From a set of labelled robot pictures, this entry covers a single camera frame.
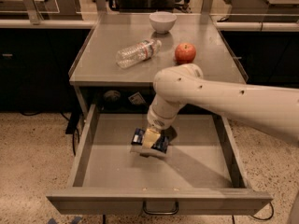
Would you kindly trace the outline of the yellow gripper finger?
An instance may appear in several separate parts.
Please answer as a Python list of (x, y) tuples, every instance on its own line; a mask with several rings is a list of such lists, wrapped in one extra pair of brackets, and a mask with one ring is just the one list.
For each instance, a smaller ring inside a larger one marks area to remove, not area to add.
[(151, 148), (160, 138), (161, 132), (155, 128), (148, 128), (143, 136), (142, 147)]

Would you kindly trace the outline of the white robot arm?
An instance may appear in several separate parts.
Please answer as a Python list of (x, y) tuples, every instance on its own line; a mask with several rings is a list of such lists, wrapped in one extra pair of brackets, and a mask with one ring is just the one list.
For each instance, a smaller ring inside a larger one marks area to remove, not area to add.
[(193, 63), (159, 71), (153, 89), (147, 120), (154, 130), (168, 129), (183, 106), (195, 105), (299, 145), (298, 89), (210, 81)]

